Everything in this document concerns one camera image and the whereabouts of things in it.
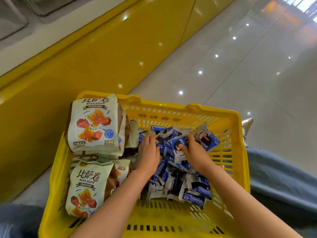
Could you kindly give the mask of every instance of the barcode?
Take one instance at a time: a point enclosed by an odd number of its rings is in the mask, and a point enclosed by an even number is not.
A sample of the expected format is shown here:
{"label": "barcode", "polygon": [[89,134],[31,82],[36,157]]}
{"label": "barcode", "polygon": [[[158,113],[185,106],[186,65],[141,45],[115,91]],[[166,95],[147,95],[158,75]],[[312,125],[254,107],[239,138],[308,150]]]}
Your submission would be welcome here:
{"label": "barcode", "polygon": [[200,178],[196,175],[191,175],[192,182],[200,182]]}

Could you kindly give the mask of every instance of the glossy yellow surface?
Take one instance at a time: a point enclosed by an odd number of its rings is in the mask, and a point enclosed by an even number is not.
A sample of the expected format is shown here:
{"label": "glossy yellow surface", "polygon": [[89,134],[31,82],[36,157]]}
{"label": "glossy yellow surface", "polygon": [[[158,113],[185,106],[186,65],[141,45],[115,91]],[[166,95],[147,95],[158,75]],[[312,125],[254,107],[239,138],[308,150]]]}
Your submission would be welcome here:
{"label": "glossy yellow surface", "polygon": [[218,15],[234,0],[196,0],[181,44]]}
{"label": "glossy yellow surface", "polygon": [[[108,95],[87,91],[77,98]],[[209,155],[211,158],[217,157],[219,161],[215,162],[216,164],[226,165],[224,169],[250,192],[248,158],[243,143],[241,117],[237,112],[199,104],[184,106],[154,102],[142,100],[135,95],[118,95],[118,102],[123,108],[127,108],[127,115],[136,119],[140,128],[146,129],[154,124],[195,129],[203,121],[208,123],[209,129],[215,132],[215,136],[221,141],[220,146],[212,149]],[[67,192],[65,185],[69,179],[70,169],[78,163],[76,156],[78,155],[70,152],[62,136],[50,175],[50,196],[39,229],[40,238],[66,238],[83,221],[69,216],[65,210]],[[216,232],[220,234],[220,230],[224,233],[221,237],[245,237],[213,188],[211,193],[213,202],[208,201],[202,211],[187,202],[181,204],[167,201],[166,198],[151,200],[148,208],[143,201],[138,201],[130,215],[123,237],[211,237],[217,236]]]}
{"label": "glossy yellow surface", "polygon": [[80,92],[127,94],[179,46],[194,1],[127,0],[0,77],[0,201],[52,164]]}

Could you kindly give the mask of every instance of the person's left hand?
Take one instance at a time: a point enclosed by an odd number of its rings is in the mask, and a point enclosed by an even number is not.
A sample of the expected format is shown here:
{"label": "person's left hand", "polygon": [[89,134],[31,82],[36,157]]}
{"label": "person's left hand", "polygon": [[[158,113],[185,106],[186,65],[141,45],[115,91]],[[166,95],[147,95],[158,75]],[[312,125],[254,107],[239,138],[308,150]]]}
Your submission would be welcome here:
{"label": "person's left hand", "polygon": [[139,147],[136,170],[149,179],[156,172],[160,161],[159,147],[156,147],[157,135],[146,135]]}

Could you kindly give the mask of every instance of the forearm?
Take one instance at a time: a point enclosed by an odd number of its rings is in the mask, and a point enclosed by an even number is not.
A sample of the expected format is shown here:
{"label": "forearm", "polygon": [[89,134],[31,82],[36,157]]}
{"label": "forearm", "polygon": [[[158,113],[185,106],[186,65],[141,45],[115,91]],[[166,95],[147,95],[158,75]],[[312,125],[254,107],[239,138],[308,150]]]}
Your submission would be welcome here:
{"label": "forearm", "polygon": [[301,237],[245,191],[222,167],[211,164],[206,174],[229,212],[249,237]]}
{"label": "forearm", "polygon": [[147,181],[148,177],[144,173],[132,171],[125,182],[70,237],[121,237],[133,206]]}

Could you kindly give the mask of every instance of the hand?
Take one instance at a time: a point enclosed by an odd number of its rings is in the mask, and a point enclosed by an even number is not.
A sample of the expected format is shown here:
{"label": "hand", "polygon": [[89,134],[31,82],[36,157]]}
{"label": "hand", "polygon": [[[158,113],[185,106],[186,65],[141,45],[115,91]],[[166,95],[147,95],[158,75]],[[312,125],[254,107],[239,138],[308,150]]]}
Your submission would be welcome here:
{"label": "hand", "polygon": [[205,149],[195,141],[193,135],[185,135],[188,139],[188,147],[179,144],[179,148],[184,152],[186,159],[191,166],[202,175],[206,176],[208,167],[214,165],[211,157],[207,154]]}
{"label": "hand", "polygon": [[157,135],[146,135],[139,147],[136,169],[144,173],[147,179],[156,172],[160,162],[159,147],[156,147]]}

